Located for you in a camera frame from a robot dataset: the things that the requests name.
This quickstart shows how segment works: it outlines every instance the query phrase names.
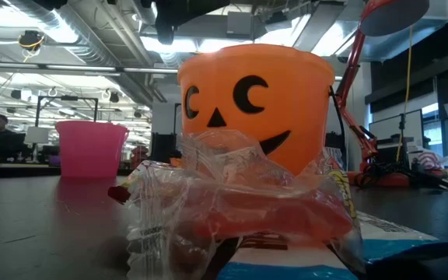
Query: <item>black smile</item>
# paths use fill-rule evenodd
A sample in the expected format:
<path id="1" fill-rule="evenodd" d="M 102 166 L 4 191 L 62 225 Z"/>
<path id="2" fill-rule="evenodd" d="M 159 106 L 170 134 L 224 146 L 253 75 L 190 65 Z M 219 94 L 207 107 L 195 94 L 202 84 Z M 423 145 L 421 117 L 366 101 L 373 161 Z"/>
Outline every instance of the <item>black smile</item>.
<path id="1" fill-rule="evenodd" d="M 264 154 L 268 155 L 272 151 L 276 150 L 289 136 L 290 131 L 285 131 L 280 135 L 276 135 L 269 139 L 261 141 L 261 148 Z"/>

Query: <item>table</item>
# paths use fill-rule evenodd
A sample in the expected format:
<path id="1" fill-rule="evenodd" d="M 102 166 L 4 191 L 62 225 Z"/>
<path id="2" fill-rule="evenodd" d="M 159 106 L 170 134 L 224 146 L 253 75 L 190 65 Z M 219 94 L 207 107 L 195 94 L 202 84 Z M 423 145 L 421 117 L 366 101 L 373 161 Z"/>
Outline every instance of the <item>table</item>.
<path id="1" fill-rule="evenodd" d="M 127 211 L 107 197 L 115 184 L 0 179 L 0 279 L 125 280 Z M 448 238 L 448 192 L 369 189 L 353 196 L 361 211 Z M 448 279 L 448 258 L 425 266 L 436 279 Z"/>
<path id="2" fill-rule="evenodd" d="M 352 188 L 352 196 L 360 211 L 448 240 L 448 191 Z M 431 279 L 448 280 L 448 257 L 422 263 Z"/>

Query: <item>exposed ceiling beam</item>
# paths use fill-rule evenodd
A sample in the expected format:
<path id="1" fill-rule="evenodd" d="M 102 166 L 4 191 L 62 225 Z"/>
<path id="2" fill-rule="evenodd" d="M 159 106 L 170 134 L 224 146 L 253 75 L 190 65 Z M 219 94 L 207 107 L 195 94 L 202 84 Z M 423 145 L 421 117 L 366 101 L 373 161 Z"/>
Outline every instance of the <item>exposed ceiling beam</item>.
<path id="1" fill-rule="evenodd" d="M 344 8 L 343 2 L 320 2 L 293 47 L 301 51 L 312 51 Z"/>

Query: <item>candy wrapper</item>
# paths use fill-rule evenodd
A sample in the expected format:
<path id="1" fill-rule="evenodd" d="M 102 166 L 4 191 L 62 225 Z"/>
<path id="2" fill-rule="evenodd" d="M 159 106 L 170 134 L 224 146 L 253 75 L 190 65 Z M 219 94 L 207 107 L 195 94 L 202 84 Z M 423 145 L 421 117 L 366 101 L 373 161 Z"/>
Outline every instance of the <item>candy wrapper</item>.
<path id="1" fill-rule="evenodd" d="M 257 233 L 240 241 L 217 279 L 356 280 L 357 277 L 323 243 L 296 246 L 282 236 Z"/>
<path id="2" fill-rule="evenodd" d="M 131 279 L 199 279 L 227 238 L 281 236 L 290 246 L 330 244 L 363 270 L 348 179 L 322 152 L 297 177 L 238 131 L 180 140 L 182 169 L 145 161 L 128 178 Z"/>
<path id="3" fill-rule="evenodd" d="M 448 256 L 448 241 L 358 212 L 367 264 L 389 260 L 426 261 Z"/>

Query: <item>orange pumpkin bucket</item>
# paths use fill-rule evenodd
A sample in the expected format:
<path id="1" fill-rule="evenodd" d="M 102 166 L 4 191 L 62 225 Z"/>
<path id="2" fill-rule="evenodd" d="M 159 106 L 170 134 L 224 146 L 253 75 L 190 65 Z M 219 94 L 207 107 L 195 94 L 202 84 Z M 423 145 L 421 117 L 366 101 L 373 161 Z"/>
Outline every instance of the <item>orange pumpkin bucket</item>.
<path id="1" fill-rule="evenodd" d="M 324 147 L 334 70 L 315 54 L 267 44 L 226 47 L 188 59 L 178 79 L 186 135 L 241 131 L 295 175 Z"/>

